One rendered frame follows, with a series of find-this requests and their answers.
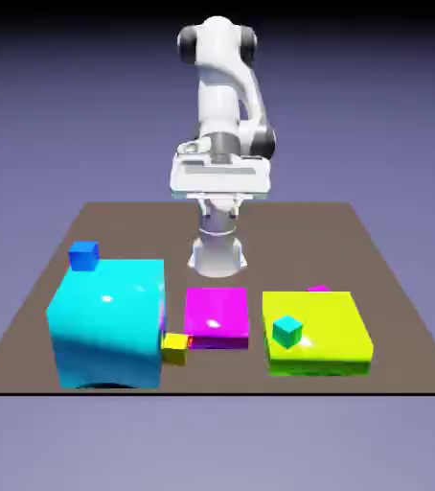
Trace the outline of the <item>large yellow-green box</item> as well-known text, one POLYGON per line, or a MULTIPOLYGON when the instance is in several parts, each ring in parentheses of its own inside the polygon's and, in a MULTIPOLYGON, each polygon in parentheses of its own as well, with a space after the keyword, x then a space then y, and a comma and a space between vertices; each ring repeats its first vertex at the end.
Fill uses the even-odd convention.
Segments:
POLYGON ((349 292, 264 292, 263 337, 271 376, 364 376, 374 345, 349 292), (301 340, 284 348, 272 338, 276 318, 303 323, 301 340))

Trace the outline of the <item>small yellow cube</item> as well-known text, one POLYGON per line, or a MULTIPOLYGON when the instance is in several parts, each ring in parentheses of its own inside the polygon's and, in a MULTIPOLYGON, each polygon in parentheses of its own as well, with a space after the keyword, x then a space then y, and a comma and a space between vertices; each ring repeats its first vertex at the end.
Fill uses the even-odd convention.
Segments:
POLYGON ((162 340, 163 361, 170 364, 184 365, 187 360, 189 336, 181 333, 165 334, 162 340))

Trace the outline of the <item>large magenta box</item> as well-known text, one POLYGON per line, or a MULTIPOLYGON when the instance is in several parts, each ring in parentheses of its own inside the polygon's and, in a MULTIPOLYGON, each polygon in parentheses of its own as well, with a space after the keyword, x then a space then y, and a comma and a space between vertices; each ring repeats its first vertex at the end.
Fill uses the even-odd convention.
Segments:
POLYGON ((191 349, 247 349, 246 288, 188 288, 184 334, 191 349))

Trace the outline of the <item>large cyan box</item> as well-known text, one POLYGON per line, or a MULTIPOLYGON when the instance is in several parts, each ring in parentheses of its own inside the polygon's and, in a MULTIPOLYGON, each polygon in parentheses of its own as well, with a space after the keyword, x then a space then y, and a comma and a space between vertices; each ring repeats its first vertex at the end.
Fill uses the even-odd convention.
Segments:
POLYGON ((68 269, 46 309, 59 385, 159 387, 165 293, 161 259, 68 269))

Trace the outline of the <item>small teal cube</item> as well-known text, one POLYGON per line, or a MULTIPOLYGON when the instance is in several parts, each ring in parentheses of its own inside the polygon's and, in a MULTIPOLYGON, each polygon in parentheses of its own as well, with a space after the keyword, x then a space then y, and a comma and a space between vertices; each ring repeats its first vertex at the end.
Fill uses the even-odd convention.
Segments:
POLYGON ((303 323, 293 316, 281 316, 273 321, 272 338, 284 348, 296 345, 302 338, 303 323))

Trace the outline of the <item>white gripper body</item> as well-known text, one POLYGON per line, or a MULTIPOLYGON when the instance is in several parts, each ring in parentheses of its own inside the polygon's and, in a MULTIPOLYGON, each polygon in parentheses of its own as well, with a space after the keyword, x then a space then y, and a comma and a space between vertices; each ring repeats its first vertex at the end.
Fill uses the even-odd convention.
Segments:
POLYGON ((212 163, 207 153, 176 154, 170 188, 179 198, 202 196, 262 197, 271 187, 270 162, 265 158, 231 155, 231 162, 212 163))

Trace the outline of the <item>small blue cube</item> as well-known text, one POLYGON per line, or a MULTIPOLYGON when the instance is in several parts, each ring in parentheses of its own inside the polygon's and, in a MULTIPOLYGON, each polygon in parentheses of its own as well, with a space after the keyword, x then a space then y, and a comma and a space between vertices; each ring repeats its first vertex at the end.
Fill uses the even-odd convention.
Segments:
POLYGON ((92 271, 99 263, 99 243, 96 241, 74 241, 69 248, 69 263, 73 271, 92 271))

